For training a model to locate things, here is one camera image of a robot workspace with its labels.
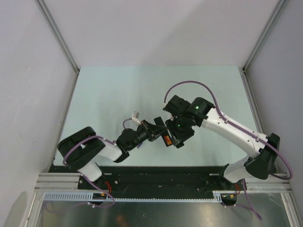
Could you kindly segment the black remote control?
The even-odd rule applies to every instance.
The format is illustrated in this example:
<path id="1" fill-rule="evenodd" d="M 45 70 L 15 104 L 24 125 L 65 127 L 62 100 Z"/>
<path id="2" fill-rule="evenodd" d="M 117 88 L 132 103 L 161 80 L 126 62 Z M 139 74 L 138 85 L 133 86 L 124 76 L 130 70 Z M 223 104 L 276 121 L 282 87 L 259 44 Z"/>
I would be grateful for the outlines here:
<path id="1" fill-rule="evenodd" d="M 156 117 L 154 118 L 154 122 L 157 126 L 162 126 L 164 128 L 166 128 L 162 133 L 161 133 L 161 138 L 163 139 L 163 142 L 165 144 L 166 147 L 170 147 L 173 145 L 169 131 L 163 121 L 163 119 L 161 117 Z"/>

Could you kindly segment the orange battery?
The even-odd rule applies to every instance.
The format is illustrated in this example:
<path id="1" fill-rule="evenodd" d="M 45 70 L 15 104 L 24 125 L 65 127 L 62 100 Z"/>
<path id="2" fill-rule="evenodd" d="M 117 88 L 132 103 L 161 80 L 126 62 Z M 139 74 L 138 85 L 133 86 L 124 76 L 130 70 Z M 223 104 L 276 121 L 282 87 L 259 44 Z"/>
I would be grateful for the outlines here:
<path id="1" fill-rule="evenodd" d="M 168 146 L 172 145 L 171 139 L 169 136 L 165 136 L 165 141 Z"/>

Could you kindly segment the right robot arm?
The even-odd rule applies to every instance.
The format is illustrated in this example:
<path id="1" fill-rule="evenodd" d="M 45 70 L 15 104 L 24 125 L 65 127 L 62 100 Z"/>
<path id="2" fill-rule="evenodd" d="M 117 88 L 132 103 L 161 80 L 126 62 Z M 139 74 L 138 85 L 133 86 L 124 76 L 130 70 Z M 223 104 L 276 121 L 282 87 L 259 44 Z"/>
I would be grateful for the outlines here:
<path id="1" fill-rule="evenodd" d="M 165 124 L 176 148 L 184 146 L 185 141 L 194 136 L 193 127 L 197 126 L 217 133 L 247 154 L 245 158 L 224 166 L 218 178 L 222 189 L 229 190 L 246 177 L 266 180 L 271 175 L 277 157 L 274 150 L 280 142 L 276 134 L 267 136 L 232 122 L 224 114 L 219 114 L 214 104 L 201 97 L 190 103 L 174 95 L 163 110 L 171 115 Z"/>

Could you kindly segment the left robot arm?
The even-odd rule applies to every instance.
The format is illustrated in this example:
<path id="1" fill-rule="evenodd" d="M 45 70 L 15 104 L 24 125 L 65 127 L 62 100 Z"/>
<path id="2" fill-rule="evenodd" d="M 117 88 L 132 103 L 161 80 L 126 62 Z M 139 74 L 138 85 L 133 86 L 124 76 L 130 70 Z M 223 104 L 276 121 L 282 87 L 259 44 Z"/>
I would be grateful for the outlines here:
<path id="1" fill-rule="evenodd" d="M 99 189 L 104 185 L 105 178 L 102 170 L 94 162 L 96 156 L 121 163 L 139 144 L 146 140 L 153 142 L 167 131 L 164 125 L 142 120 L 136 130 L 126 128 L 115 141 L 110 141 L 98 136 L 93 128 L 88 126 L 60 141 L 57 149 L 63 156 L 63 165 L 79 172 L 88 180 L 90 186 Z"/>

